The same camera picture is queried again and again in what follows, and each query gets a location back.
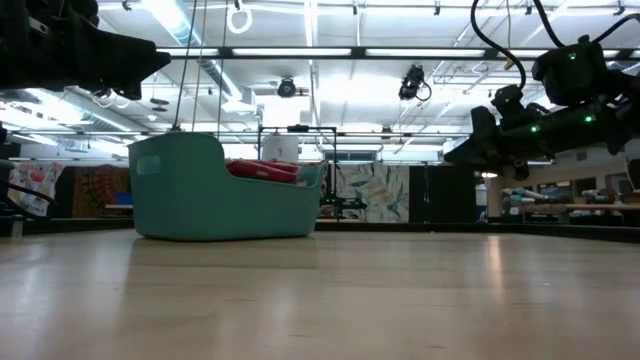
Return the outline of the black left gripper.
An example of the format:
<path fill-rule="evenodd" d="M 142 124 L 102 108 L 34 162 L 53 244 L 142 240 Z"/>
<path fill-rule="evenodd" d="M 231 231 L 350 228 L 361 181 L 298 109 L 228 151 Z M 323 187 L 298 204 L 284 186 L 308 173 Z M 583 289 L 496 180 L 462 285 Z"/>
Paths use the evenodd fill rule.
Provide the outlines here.
<path fill-rule="evenodd" d="M 98 24 L 97 0 L 0 0 L 0 90 L 53 83 L 73 19 Z M 88 27 L 74 36 L 85 80 L 117 83 L 117 94 L 142 99 L 142 80 L 171 62 L 154 42 Z"/>

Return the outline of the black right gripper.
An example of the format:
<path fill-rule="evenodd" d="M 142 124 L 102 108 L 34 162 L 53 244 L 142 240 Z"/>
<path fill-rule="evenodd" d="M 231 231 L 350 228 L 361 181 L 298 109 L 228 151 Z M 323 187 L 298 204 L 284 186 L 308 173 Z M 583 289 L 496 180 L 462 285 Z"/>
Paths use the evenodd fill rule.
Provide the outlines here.
<path fill-rule="evenodd" d="M 631 102 L 613 107 L 582 103 L 555 112 L 513 103 L 499 113 L 500 130 L 488 108 L 473 108 L 471 135 L 446 152 L 444 160 L 458 165 L 512 165 L 513 178 L 524 181 L 530 175 L 528 160 L 594 144 L 604 144 L 616 155 L 633 138 Z"/>

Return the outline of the red popcorn bag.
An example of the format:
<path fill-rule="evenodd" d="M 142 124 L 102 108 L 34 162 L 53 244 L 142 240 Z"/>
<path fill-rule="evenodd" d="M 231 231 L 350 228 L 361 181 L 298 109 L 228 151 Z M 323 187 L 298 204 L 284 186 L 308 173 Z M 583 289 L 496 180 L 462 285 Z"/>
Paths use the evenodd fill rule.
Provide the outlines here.
<path fill-rule="evenodd" d="M 279 183 L 295 183 L 297 173 L 280 171 L 254 163 L 254 160 L 232 159 L 226 162 L 226 169 L 236 177 L 251 178 Z"/>
<path fill-rule="evenodd" d="M 281 161 L 254 160 L 254 163 L 289 173 L 297 173 L 299 170 L 297 165 Z"/>

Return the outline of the black cabinet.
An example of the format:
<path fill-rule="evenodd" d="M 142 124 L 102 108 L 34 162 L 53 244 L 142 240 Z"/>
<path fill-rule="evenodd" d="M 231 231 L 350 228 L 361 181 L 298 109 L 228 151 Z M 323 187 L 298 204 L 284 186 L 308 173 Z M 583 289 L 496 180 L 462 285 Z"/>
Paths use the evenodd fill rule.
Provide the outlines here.
<path fill-rule="evenodd" d="M 456 166 L 409 168 L 409 220 L 422 223 L 474 223 L 475 177 Z"/>

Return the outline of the wooden shelf with goods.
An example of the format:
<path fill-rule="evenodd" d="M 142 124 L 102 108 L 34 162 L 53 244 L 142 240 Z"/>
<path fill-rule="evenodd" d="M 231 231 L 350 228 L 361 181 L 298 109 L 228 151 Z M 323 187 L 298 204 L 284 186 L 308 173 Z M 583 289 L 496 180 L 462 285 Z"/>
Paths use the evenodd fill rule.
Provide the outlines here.
<path fill-rule="evenodd" d="M 525 180 L 483 175 L 485 215 L 502 222 L 635 225 L 640 222 L 640 145 L 603 148 L 533 162 Z"/>

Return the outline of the dark patterned cloth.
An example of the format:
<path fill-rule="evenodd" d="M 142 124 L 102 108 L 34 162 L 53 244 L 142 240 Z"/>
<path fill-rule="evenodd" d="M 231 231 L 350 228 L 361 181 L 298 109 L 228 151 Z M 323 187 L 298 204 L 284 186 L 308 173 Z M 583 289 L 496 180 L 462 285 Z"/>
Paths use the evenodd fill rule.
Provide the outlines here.
<path fill-rule="evenodd" d="M 117 195 L 130 190 L 126 167 L 69 166 L 56 181 L 55 199 L 62 217 L 99 218 L 114 214 L 106 206 L 116 205 Z"/>

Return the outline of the leaf pattern panel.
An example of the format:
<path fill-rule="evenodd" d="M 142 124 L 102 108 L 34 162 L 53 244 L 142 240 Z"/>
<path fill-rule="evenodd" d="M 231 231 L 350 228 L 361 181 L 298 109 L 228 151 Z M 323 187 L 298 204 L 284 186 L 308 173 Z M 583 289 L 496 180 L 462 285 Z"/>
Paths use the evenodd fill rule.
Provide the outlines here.
<path fill-rule="evenodd" d="M 323 185 L 320 218 L 353 219 L 362 223 L 409 221 L 408 166 L 381 162 L 339 163 Z"/>

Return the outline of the floral pattern cloth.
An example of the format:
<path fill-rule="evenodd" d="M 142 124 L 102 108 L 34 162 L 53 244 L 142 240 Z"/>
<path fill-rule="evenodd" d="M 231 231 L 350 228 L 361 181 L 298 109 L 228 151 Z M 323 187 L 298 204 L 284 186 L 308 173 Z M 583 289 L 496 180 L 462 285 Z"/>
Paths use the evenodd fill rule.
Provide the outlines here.
<path fill-rule="evenodd" d="M 54 198 L 56 182 L 63 169 L 59 163 L 21 163 L 9 172 L 9 182 Z M 45 216 L 51 208 L 42 198 L 18 190 L 9 189 L 8 196 L 34 215 Z"/>

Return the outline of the teal plastic basket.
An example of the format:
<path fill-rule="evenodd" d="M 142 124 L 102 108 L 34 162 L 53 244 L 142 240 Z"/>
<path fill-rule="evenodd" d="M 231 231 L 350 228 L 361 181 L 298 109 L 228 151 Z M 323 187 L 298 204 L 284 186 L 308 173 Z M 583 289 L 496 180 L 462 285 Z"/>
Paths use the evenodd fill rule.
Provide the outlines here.
<path fill-rule="evenodd" d="M 326 165 L 293 183 L 232 175 L 206 133 L 171 132 L 128 146 L 134 228 L 173 241 L 305 237 L 314 230 Z"/>

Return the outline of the white cylinder container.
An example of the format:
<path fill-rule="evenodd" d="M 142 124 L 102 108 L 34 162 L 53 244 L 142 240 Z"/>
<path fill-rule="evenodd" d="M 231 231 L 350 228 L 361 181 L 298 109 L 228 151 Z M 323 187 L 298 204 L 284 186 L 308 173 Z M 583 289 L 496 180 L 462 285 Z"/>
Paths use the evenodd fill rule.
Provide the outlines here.
<path fill-rule="evenodd" d="M 261 159 L 297 163 L 299 161 L 299 138 L 282 133 L 266 136 L 261 142 Z"/>

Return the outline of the black beam with light panels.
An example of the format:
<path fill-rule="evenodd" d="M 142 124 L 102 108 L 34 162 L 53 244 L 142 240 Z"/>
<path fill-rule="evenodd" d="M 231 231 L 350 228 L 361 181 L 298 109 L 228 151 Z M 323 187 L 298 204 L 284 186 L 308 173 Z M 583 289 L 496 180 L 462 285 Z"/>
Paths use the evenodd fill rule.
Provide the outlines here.
<path fill-rule="evenodd" d="M 384 59 L 497 61 L 505 56 L 491 48 L 390 47 L 160 47 L 172 59 Z"/>

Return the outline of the black aluminium table frame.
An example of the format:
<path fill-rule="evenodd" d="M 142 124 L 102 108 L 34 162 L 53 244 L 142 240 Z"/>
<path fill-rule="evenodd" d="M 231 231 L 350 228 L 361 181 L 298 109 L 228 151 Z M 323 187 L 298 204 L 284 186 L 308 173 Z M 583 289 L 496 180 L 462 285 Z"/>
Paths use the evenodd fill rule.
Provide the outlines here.
<path fill-rule="evenodd" d="M 53 219 L 23 222 L 21 218 L 0 217 L 0 237 L 41 235 L 86 231 L 133 229 L 132 218 Z M 318 222 L 318 232 L 409 232 L 409 233 L 477 233 L 526 234 L 549 237 L 581 238 L 640 245 L 640 227 L 600 227 L 556 224 L 376 224 Z"/>

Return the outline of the silver ceiling duct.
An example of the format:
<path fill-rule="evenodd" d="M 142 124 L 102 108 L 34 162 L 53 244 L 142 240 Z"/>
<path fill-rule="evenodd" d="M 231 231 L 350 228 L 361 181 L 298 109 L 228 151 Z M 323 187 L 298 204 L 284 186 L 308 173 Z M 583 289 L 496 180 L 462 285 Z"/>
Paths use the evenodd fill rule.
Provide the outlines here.
<path fill-rule="evenodd" d="M 222 96 L 227 100 L 240 100 L 240 89 L 222 70 L 221 64 L 213 59 L 206 59 L 202 35 L 195 21 L 188 17 L 183 0 L 141 0 L 144 7 L 154 16 L 159 24 L 169 33 L 174 41 L 189 48 L 189 54 L 196 57 L 201 70 L 218 86 Z"/>

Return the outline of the black metal stand frame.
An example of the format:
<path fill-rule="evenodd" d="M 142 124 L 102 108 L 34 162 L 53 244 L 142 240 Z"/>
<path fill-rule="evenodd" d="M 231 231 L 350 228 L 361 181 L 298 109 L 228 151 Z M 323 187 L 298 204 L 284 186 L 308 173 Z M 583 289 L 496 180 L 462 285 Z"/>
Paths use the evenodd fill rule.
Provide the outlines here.
<path fill-rule="evenodd" d="M 347 218 L 343 215 L 343 205 L 345 200 L 337 196 L 337 164 L 338 164 L 338 155 L 337 155 L 337 143 L 338 143 L 338 131 L 336 127 L 314 127 L 308 125 L 290 125 L 286 127 L 282 126 L 258 126 L 257 130 L 257 158 L 259 160 L 262 159 L 263 155 L 263 140 L 265 138 L 264 132 L 269 130 L 270 136 L 275 136 L 280 133 L 280 131 L 284 131 L 287 134 L 297 136 L 302 136 L 303 134 L 309 133 L 311 137 L 325 137 L 326 133 L 333 134 L 333 140 L 331 144 L 333 146 L 333 156 L 327 162 L 327 170 L 326 170 L 326 185 L 329 187 L 327 191 L 327 195 L 321 199 L 321 205 L 331 205 L 334 210 L 334 214 L 332 219 L 335 220 L 336 223 L 341 221 L 345 223 L 360 223 L 363 222 L 363 219 L 358 218 Z"/>

